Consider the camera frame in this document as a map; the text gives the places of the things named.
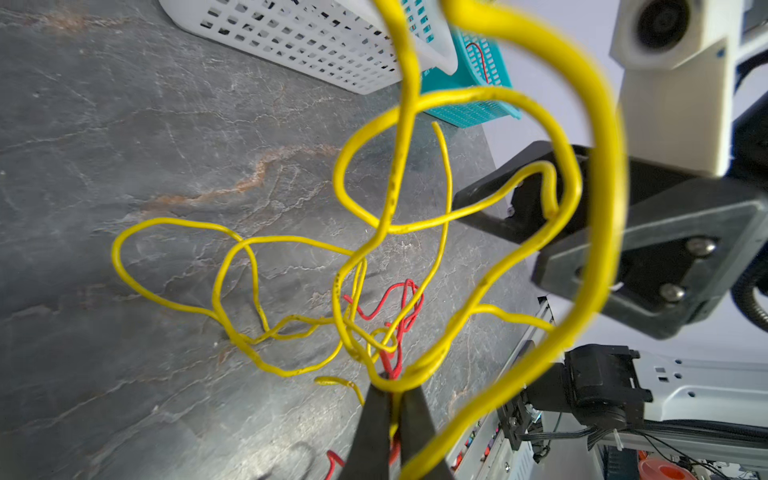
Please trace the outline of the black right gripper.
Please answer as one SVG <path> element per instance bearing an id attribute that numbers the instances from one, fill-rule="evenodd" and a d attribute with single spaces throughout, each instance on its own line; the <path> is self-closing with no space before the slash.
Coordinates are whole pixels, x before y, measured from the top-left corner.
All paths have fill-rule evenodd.
<path id="1" fill-rule="evenodd" d="M 589 149 L 572 145 L 583 176 L 576 212 L 539 253 L 532 281 L 573 299 L 587 249 Z M 739 311 L 767 332 L 767 92 L 733 122 L 732 162 L 724 177 L 704 178 L 630 157 L 627 227 L 616 276 L 602 314 L 655 339 L 675 336 L 709 317 L 730 292 Z M 500 193 L 523 166 L 553 161 L 548 141 L 535 141 L 496 171 L 463 188 L 454 210 Z M 474 213 L 460 222 L 522 244 L 545 223 L 542 176 L 515 188 L 506 218 Z"/>

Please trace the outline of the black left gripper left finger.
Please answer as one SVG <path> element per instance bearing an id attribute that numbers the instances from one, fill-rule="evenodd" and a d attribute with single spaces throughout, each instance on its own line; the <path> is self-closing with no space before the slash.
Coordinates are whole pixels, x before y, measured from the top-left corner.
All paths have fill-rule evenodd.
<path id="1" fill-rule="evenodd" d="M 370 386 L 340 480 L 389 478 L 390 411 L 389 395 Z"/>

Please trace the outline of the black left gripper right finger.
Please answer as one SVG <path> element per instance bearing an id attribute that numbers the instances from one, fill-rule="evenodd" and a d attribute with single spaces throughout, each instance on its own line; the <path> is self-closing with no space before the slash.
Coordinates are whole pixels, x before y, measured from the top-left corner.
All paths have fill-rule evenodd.
<path id="1" fill-rule="evenodd" d="M 400 403 L 401 479 L 405 466 L 435 435 L 435 427 L 421 387 L 404 392 Z"/>

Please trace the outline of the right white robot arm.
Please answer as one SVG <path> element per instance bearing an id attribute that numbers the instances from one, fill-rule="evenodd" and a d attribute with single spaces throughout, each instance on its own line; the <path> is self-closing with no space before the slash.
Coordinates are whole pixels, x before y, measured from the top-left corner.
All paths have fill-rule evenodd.
<path id="1" fill-rule="evenodd" d="M 767 326 L 767 102 L 734 124 L 733 163 L 708 179 L 644 160 L 629 162 L 628 225 L 606 316 L 657 340 L 706 319 L 724 296 Z M 523 436 L 524 406 L 569 413 L 592 442 L 613 432 L 688 440 L 767 464 L 767 370 L 694 361 L 627 346 L 568 351 L 499 411 Z"/>

